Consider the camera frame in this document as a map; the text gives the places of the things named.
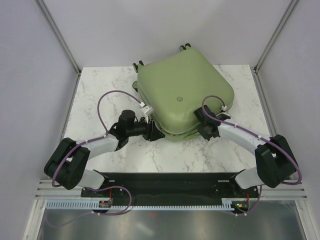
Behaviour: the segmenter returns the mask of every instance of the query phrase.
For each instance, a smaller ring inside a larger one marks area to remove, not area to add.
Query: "aluminum frame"
[[[260,101],[261,101],[262,109],[266,117],[267,126],[270,131],[270,134],[273,136],[276,135],[278,132],[277,126],[275,124],[272,111],[268,105],[268,99],[264,92],[264,87],[259,74],[259,69],[261,68],[265,58],[270,52],[270,49],[273,47],[274,42],[277,40],[279,34],[281,33],[282,29],[284,28],[285,24],[287,23],[290,15],[293,13],[299,1],[300,0],[291,0],[279,24],[277,25],[275,31],[273,32],[268,44],[266,45],[263,53],[261,54],[261,57],[259,58],[257,64],[255,65],[255,67],[251,68],[252,76],[257,88]],[[63,36],[61,35],[44,1],[36,0],[36,3],[38,4],[40,10],[42,11],[51,29],[53,30],[53,33],[55,34],[61,47],[63,48],[66,55],[68,56],[74,70],[78,74],[77,84],[75,87],[72,100],[70,102],[70,107],[69,107],[68,115],[66,118],[66,123],[67,123],[69,119],[72,103],[74,101],[74,95],[79,83],[81,70],[78,64],[76,63],[68,45],[66,44]],[[62,135],[65,132],[65,130],[66,130],[66,124],[63,127]],[[64,188],[53,188],[51,186],[51,180],[45,180],[45,179],[41,180],[39,183],[38,190],[36,192],[35,200],[32,206],[31,214],[28,219],[23,240],[37,239],[48,200],[74,200],[74,201],[79,200],[80,201],[85,199],[91,199],[91,198],[82,198],[81,190],[82,190],[81,187],[75,187],[72,190],[66,190]],[[236,200],[243,200],[243,199],[233,198],[232,200],[236,201]],[[296,207],[298,209],[298,214],[299,214],[307,240],[320,240],[319,233],[316,231],[316,228],[315,228],[315,221],[311,217],[312,210],[310,208],[310,204],[302,184],[299,184],[296,186],[281,184],[274,189],[269,188],[267,186],[263,186],[260,200],[261,201],[285,201],[285,200],[295,201]]]

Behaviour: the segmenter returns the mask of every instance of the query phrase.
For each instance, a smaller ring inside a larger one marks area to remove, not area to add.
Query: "suitcase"
[[[151,118],[169,140],[199,136],[194,111],[208,95],[217,95],[231,108],[235,93],[211,63],[190,44],[166,59],[144,65],[133,64],[137,81],[132,85],[145,104],[152,106]],[[222,103],[208,98],[205,104],[218,114]]]

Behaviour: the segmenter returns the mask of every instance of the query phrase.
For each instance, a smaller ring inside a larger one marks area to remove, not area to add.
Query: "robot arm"
[[[235,124],[235,121],[227,113],[222,112],[216,116],[210,111],[208,106],[205,105],[204,108],[212,117]],[[203,112],[202,107],[194,111],[194,114],[200,122],[198,131],[206,140],[216,137],[225,138],[243,147],[255,156],[256,167],[243,170],[232,179],[238,189],[248,189],[259,185],[275,188],[296,171],[293,164],[279,150],[261,140],[261,138],[264,138],[278,145],[297,163],[285,137],[279,134],[270,137],[256,133],[259,136],[256,138],[237,127],[209,118]]]
[[[216,119],[235,123],[231,116],[224,112],[216,116],[206,105],[204,108],[207,113]],[[275,137],[267,135],[259,136],[259,138],[253,137],[237,127],[209,118],[201,107],[194,111],[194,114],[200,122],[198,132],[206,140],[222,137],[245,148],[255,156],[256,167],[243,170],[230,180],[231,184],[234,185],[235,191],[258,185],[267,185],[270,188],[275,188],[296,171],[292,163],[281,152],[260,140],[262,137],[270,140],[296,161],[288,142],[283,136],[278,134]],[[144,139],[151,142],[165,137],[157,129],[154,121],[146,121],[145,118],[142,118],[139,122],[135,122],[135,116],[133,111],[124,110],[118,122],[114,124],[115,127],[110,129],[106,137],[89,142],[85,147],[78,147],[71,155],[72,161],[67,160],[62,165],[56,176],[56,182],[68,190],[73,189],[75,186],[99,189],[105,181],[105,176],[98,171],[86,169],[89,159],[103,153],[120,150],[128,143],[129,137],[143,136]],[[63,158],[76,145],[77,142],[70,138],[63,139],[47,162],[44,173],[53,178]]]
[[[141,118],[139,122],[135,122],[135,117],[135,112],[124,110],[118,122],[114,124],[115,127],[110,129],[106,137],[88,142],[85,147],[80,146],[71,154],[72,161],[67,160],[63,163],[55,181],[68,190],[75,186],[99,189],[105,177],[98,171],[86,169],[88,160],[104,153],[120,150],[128,143],[129,137],[143,136],[150,142],[165,137],[157,129],[154,121]],[[44,173],[53,178],[64,157],[80,142],[85,141],[64,138],[45,165]]]

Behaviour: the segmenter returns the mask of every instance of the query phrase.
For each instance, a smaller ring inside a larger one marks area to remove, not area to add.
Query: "metal surface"
[[[278,38],[279,34],[281,33],[282,29],[284,28],[288,18],[290,17],[290,15],[292,14],[292,12],[294,11],[295,7],[297,6],[298,2],[300,0],[291,0],[291,2],[289,3],[288,7],[286,8],[278,26],[275,28],[269,42],[267,43],[265,49],[263,50],[263,53],[259,59],[259,61],[257,62],[255,69],[257,71],[259,71],[261,65],[263,64],[264,60],[266,59],[266,56],[268,55],[270,49],[272,48],[273,44],[275,43],[276,39]]]
[[[315,230],[314,221],[310,218],[311,206],[307,201],[295,201],[303,230],[308,240],[318,240],[318,232]]]
[[[58,225],[85,212],[46,210],[46,217],[51,224]],[[260,202],[245,217],[222,211],[131,211],[120,216],[89,214],[62,228],[44,224],[40,232],[44,240],[306,239],[294,201]]]
[[[260,80],[259,75],[257,74],[256,70],[254,68],[251,68],[251,72],[252,72],[255,87],[258,92],[258,96],[259,96],[259,99],[261,102],[262,110],[263,110],[263,113],[265,116],[266,125],[269,129],[270,135],[275,136],[275,135],[277,135],[278,131],[277,131],[277,127],[276,127],[275,120],[273,118],[271,109],[270,109],[268,101],[267,101],[267,97],[265,95],[263,85],[261,83],[261,80]]]
[[[61,45],[64,53],[68,57],[68,59],[69,59],[71,65],[73,66],[74,70],[76,71],[76,73],[78,75],[80,75],[81,69],[79,68],[74,56],[72,55],[68,45],[66,44],[66,41],[64,40],[61,32],[59,31],[59,29],[57,27],[57,24],[55,23],[53,17],[51,16],[46,4],[44,3],[43,0],[35,0],[35,2],[37,3],[39,9],[41,10],[44,18],[47,20],[49,26],[52,29],[53,34],[55,35],[56,39],[58,40],[59,44]]]

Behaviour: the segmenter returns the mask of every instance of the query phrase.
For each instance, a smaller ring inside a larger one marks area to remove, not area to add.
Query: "black bracket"
[[[270,141],[282,148],[297,163],[284,136],[278,134],[271,137]],[[258,176],[270,188],[275,188],[296,172],[296,168],[289,159],[268,143],[259,145],[254,154]]]
[[[123,186],[132,194],[132,206],[208,206],[221,205],[222,199],[258,197],[257,187],[241,189],[235,194],[232,172],[193,173],[116,173],[104,172],[108,179],[101,188]],[[109,198],[110,192],[81,191],[83,198]],[[118,188],[112,190],[112,204],[125,206],[129,196]]]
[[[132,110],[124,110],[119,116],[116,127],[110,130],[118,140],[117,150],[123,148],[129,140],[129,137],[142,136],[145,140],[153,142],[162,139],[165,135],[156,127],[153,120],[146,122],[142,117],[139,122],[135,122],[136,114]]]
[[[70,138],[64,138],[54,153],[50,157],[49,161],[44,167],[44,173],[50,178],[53,178],[55,171],[63,158],[76,146],[76,142]],[[66,189],[73,189],[80,182],[89,158],[90,151],[86,147],[78,147],[70,157],[72,161],[65,161],[60,171],[56,176],[56,182],[61,184]]]
[[[217,118],[219,120],[224,121],[226,119],[230,119],[230,116],[224,114],[223,112],[218,115],[215,115],[213,112],[211,112],[211,110],[207,105],[204,105],[204,109],[210,116]],[[211,138],[220,137],[219,131],[218,131],[218,126],[220,126],[221,124],[220,122],[208,117],[204,113],[202,107],[199,107],[193,113],[198,119],[198,121],[200,122],[198,126],[198,132],[204,139],[209,141]]]

